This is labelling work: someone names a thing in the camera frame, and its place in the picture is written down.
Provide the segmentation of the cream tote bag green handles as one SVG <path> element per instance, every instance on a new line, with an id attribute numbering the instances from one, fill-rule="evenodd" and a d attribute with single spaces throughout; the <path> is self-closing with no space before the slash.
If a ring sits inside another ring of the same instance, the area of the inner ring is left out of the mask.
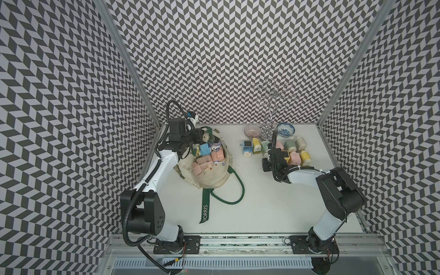
<path id="1" fill-rule="evenodd" d="M 230 154 L 224 138 L 220 136 L 220 132 L 217 129 L 209 126 L 203 126 L 204 130 L 203 142 L 199 144 L 192 144 L 185 152 L 183 158 L 174 167 L 174 170 L 178 175 L 186 182 L 192 184 L 198 189 L 202 190 L 202 210 L 201 220 L 199 223 L 205 223 L 209 220 L 210 215 L 210 199 L 214 198 L 226 205 L 237 205 L 245 196 L 245 185 L 242 179 L 239 177 L 235 169 L 233 168 L 233 156 Z M 199 146 L 204 143 L 211 145 L 221 141 L 223 144 L 223 150 L 225 154 L 225 161 L 221 163 L 214 163 L 211 170 L 206 170 L 201 175 L 195 176 L 191 169 L 193 162 L 200 158 Z M 234 175 L 238 180 L 241 187 L 241 195 L 235 201 L 227 201 L 214 193 L 214 190 L 223 186 L 231 175 Z"/>

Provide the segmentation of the cream pencil sharpener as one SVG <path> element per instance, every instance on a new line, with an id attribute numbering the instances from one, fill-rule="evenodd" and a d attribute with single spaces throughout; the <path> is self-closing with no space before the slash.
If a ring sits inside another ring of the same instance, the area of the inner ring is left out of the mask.
<path id="1" fill-rule="evenodd" d="M 297 137 L 295 140 L 297 152 L 303 151 L 307 148 L 307 143 L 305 139 L 301 136 Z"/>

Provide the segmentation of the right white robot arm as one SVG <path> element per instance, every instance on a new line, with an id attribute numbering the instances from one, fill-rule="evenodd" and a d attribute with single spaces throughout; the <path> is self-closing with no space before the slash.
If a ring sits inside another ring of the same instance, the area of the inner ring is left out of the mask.
<path id="1" fill-rule="evenodd" d="M 304 184 L 320 191 L 325 211 L 305 237 L 292 237 L 293 253 L 301 250 L 308 254 L 337 253 L 335 235 L 347 222 L 348 216 L 357 212 L 367 198 L 351 176 L 341 167 L 318 170 L 311 166 L 287 164 L 279 148 L 268 152 L 269 167 L 277 182 Z"/>

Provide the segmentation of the pink pencil sharpener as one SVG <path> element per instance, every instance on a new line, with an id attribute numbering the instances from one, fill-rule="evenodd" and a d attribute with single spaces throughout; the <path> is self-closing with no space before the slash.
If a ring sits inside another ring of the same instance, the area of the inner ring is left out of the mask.
<path id="1" fill-rule="evenodd" d="M 280 141 L 277 141 L 276 142 L 276 148 L 280 149 L 280 150 L 284 150 L 284 145 Z"/>
<path id="2" fill-rule="evenodd" d="M 211 152 L 211 158 L 214 163 L 221 163 L 225 161 L 225 154 L 223 148 L 218 148 Z"/>
<path id="3" fill-rule="evenodd" d="M 289 154 L 289 165 L 300 166 L 302 163 L 301 156 L 298 152 L 291 152 Z"/>
<path id="4" fill-rule="evenodd" d="M 206 155 L 200 158 L 197 158 L 192 163 L 192 173 L 195 176 L 201 175 L 206 170 L 211 170 L 213 168 L 214 162 L 212 160 L 212 157 L 210 155 Z"/>

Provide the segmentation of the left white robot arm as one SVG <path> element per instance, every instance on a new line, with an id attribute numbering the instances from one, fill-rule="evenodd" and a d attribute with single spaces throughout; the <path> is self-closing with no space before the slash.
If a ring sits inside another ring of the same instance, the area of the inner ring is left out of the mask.
<path id="1" fill-rule="evenodd" d="M 178 162 L 190 152 L 190 146 L 197 139 L 194 131 L 194 127 L 169 127 L 162 142 L 154 150 L 155 164 L 132 190 L 122 192 L 121 225 L 126 245 L 140 246 L 154 237 L 165 247 L 167 254 L 183 251 L 183 229 L 167 221 L 159 189 Z"/>

